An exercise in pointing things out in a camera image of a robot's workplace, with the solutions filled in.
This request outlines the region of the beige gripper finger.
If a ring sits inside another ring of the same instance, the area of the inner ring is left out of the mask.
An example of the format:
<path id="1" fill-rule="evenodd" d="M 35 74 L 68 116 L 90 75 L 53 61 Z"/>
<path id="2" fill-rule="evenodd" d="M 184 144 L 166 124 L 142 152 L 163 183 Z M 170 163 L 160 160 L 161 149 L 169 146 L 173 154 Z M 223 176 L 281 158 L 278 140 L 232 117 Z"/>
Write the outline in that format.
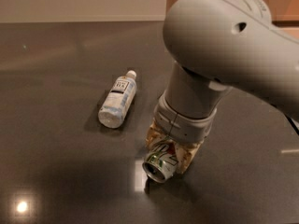
<path id="1" fill-rule="evenodd" d="M 178 167 L 176 172 L 178 174 L 184 174 L 189 168 L 194 156 L 200 149 L 203 141 L 197 143 L 175 143 L 175 151 L 178 159 Z"/>
<path id="2" fill-rule="evenodd" d="M 169 138 L 166 133 L 161 129 L 154 119 L 149 126 L 146 136 L 146 148 L 152 150 L 155 146 L 162 143 L 168 143 Z"/>

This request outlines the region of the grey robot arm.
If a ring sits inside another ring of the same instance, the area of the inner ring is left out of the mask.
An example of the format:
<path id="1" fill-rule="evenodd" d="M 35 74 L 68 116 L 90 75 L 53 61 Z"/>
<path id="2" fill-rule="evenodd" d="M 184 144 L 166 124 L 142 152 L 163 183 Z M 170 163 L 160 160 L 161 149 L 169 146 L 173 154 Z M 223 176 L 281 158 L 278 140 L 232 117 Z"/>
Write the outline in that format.
<path id="1" fill-rule="evenodd" d="M 177 0 L 163 36 L 175 63 L 146 139 L 153 180 L 188 169 L 232 88 L 299 121 L 299 41 L 273 25 L 263 0 Z"/>

